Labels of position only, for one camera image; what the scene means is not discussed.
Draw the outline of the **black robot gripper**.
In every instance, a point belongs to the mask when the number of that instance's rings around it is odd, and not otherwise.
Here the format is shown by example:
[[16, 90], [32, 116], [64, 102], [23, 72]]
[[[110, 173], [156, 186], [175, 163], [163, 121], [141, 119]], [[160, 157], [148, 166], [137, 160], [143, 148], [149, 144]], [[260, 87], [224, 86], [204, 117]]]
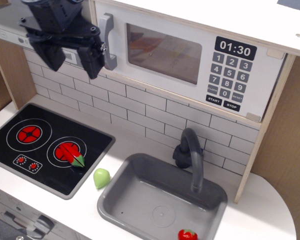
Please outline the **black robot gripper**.
[[82, 15], [81, 0], [23, 0], [32, 15], [20, 19], [30, 45], [45, 64], [55, 72], [64, 63], [62, 48], [77, 50], [90, 79], [98, 77], [105, 66], [107, 47], [100, 30]]

